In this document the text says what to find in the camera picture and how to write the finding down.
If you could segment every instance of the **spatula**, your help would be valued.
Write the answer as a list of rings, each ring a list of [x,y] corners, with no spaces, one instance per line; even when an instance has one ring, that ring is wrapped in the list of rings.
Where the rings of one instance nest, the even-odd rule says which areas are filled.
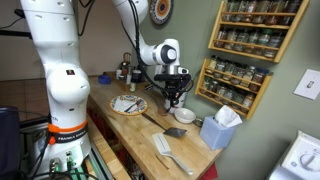
[[[193,170],[188,168],[182,163],[182,161],[172,154],[170,146],[162,133],[153,134],[152,138],[156,143],[158,151],[161,155],[171,157],[186,173],[188,173],[190,176],[193,174]]]

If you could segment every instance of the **kitchen counter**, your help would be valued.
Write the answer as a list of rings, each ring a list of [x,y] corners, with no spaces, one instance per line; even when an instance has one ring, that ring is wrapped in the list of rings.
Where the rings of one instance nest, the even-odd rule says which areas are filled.
[[[106,124],[119,138],[148,179],[197,179],[214,163],[222,149],[210,150],[199,136],[200,128],[194,124],[182,124],[173,114],[160,116],[157,112],[163,106],[164,99],[155,91],[143,89],[138,84],[135,92],[129,91],[129,85],[112,79],[111,84],[99,84],[98,77],[90,77],[91,92],[89,102],[95,106]],[[165,136],[174,155],[194,171],[189,176],[171,158],[160,155],[152,134],[162,133],[163,129],[148,121],[142,115],[126,116],[113,111],[110,102],[119,95],[135,95],[148,104],[147,115],[168,129],[177,127],[186,129],[183,137]]]

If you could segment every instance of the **spice rack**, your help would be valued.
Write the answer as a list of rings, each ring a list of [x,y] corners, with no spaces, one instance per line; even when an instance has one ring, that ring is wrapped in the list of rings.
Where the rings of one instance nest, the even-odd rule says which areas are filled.
[[[302,16],[304,15],[305,10],[307,9],[307,6],[309,4],[309,0],[303,0],[299,10],[297,11],[297,13],[245,13],[245,12],[225,12],[226,9],[226,2],[222,1],[220,4],[220,8],[218,11],[218,15],[215,21],[215,24],[213,26],[213,30],[212,30],[212,34],[211,34],[211,38],[209,41],[209,45],[208,48],[209,49],[214,49],[214,50],[218,50],[218,51],[223,51],[223,52],[227,52],[227,53],[232,53],[232,54],[238,54],[238,55],[242,55],[242,56],[247,56],[247,57],[252,57],[252,58],[256,58],[256,59],[260,59],[260,60],[265,60],[265,61],[271,61],[271,62],[275,62],[275,63],[279,63],[289,42],[292,39],[292,36],[302,18]],[[250,14],[250,15],[265,15],[265,16],[294,16],[294,20],[292,22],[292,24],[290,26],[282,26],[282,25],[265,25],[265,24],[252,24],[252,23],[243,23],[243,22],[226,22],[222,20],[222,16],[224,14],[234,14],[234,15],[245,15],[245,14]],[[254,44],[248,44],[248,43],[240,43],[240,42],[236,42],[236,41],[227,41],[227,40],[219,40],[217,39],[218,33],[219,33],[219,29],[221,27],[239,27],[239,28],[259,28],[259,29],[264,29],[264,28],[268,28],[268,29],[274,29],[274,30],[283,30],[286,32],[286,36],[283,39],[283,42],[281,44],[281,46],[279,48],[273,48],[273,47],[268,47],[268,46],[261,46],[261,45],[254,45]],[[260,56],[260,55],[255,55],[255,54],[250,54],[250,53],[245,53],[245,52],[239,52],[239,51],[234,51],[234,50],[229,50],[229,49],[224,49],[224,48],[219,48],[219,47],[215,47],[214,43],[220,41],[220,42],[225,42],[225,43],[233,43],[233,44],[243,44],[243,45],[248,45],[254,48],[264,48],[264,49],[271,49],[271,50],[276,50],[278,51],[278,53],[276,54],[275,57],[273,58],[268,58],[265,56]]]
[[[234,108],[232,108],[231,106],[228,105],[230,108],[232,108],[232,109],[233,109],[235,112],[237,112],[239,115],[242,115],[242,116],[244,116],[246,119],[249,120],[249,119],[252,117],[252,115],[254,114],[254,112],[255,112],[255,110],[256,110],[256,108],[257,108],[257,106],[258,106],[258,104],[259,104],[259,102],[260,102],[260,100],[261,100],[261,98],[262,98],[262,95],[264,94],[266,88],[268,87],[269,82],[270,82],[270,80],[271,80],[271,76],[270,76],[270,75],[267,75],[267,76],[264,78],[264,81],[263,81],[262,84],[259,84],[259,83],[256,83],[256,82],[252,82],[252,81],[247,81],[247,82],[249,82],[249,83],[253,83],[253,84],[255,84],[255,85],[260,86],[259,91],[258,91],[258,92],[255,92],[255,91],[251,91],[251,90],[250,90],[249,88],[247,88],[247,87],[244,87],[244,86],[241,86],[241,85],[234,85],[234,84],[230,83],[230,81],[226,81],[226,80],[224,80],[224,79],[222,79],[222,78],[215,78],[213,75],[207,73],[206,70],[209,69],[209,68],[207,68],[207,67],[208,67],[210,61],[211,61],[211,59],[205,59],[204,62],[203,62],[203,64],[202,64],[202,68],[201,68],[201,71],[200,71],[199,80],[198,80],[198,84],[197,84],[197,87],[196,87],[195,94],[196,94],[196,95],[200,95],[200,96],[202,96],[202,97],[204,97],[204,98],[206,98],[206,99],[209,99],[210,101],[213,101],[213,102],[215,102],[215,103],[217,103],[217,104],[224,105],[221,101],[218,101],[218,100],[216,100],[216,99],[214,99],[214,98],[211,98],[211,97],[209,97],[209,96],[207,96],[206,94],[204,94],[204,93],[201,92],[201,91],[205,91],[206,93],[212,94],[212,95],[214,95],[214,96],[218,96],[219,98],[221,98],[221,99],[223,99],[223,100],[225,100],[225,101],[228,101],[228,102],[230,102],[230,103],[232,103],[232,104],[236,104],[236,105],[238,105],[238,106],[241,107],[241,108],[248,109],[248,112],[247,112],[247,113],[244,113],[244,112],[242,112],[242,111],[240,111],[240,110],[238,110],[238,109],[234,109]],[[211,91],[208,91],[208,90],[202,88],[202,84],[203,84],[204,78],[205,78],[206,76],[207,76],[207,77],[211,77],[211,78],[213,78],[213,79],[215,79],[215,80],[217,80],[217,81],[219,81],[219,82],[223,82],[223,83],[225,83],[225,84],[228,84],[228,85],[230,85],[230,86],[233,86],[233,87],[235,87],[235,88],[237,88],[237,89],[242,89],[242,90],[244,90],[244,91],[246,91],[246,92],[254,93],[254,94],[256,95],[256,97],[255,97],[255,99],[254,99],[254,101],[253,101],[253,103],[252,103],[252,106],[251,106],[250,108],[246,108],[245,106],[243,106],[243,105],[241,105],[241,104],[239,104],[239,103],[236,103],[236,102],[234,102],[234,101],[232,101],[232,100],[229,100],[229,99],[227,99],[227,98],[224,98],[223,96],[220,96],[220,95],[218,95],[218,94],[216,94],[216,93],[214,93],[214,92],[211,92]],[[237,79],[239,79],[239,80],[243,80],[242,78],[238,78],[238,77],[233,76],[233,75],[229,75],[229,74],[228,74],[228,76],[231,76],[231,77],[233,77],[233,78],[237,78]]]

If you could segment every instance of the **tissue box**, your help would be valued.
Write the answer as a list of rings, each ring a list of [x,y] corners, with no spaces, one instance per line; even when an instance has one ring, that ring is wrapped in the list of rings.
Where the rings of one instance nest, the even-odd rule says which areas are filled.
[[[221,126],[213,118],[214,116],[205,117],[200,137],[211,150],[227,147],[235,127],[227,128]]]

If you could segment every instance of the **light switch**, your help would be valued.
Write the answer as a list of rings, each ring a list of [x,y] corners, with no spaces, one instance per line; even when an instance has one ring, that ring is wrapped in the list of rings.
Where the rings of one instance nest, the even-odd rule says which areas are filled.
[[[315,100],[319,92],[320,72],[307,69],[293,93]]]

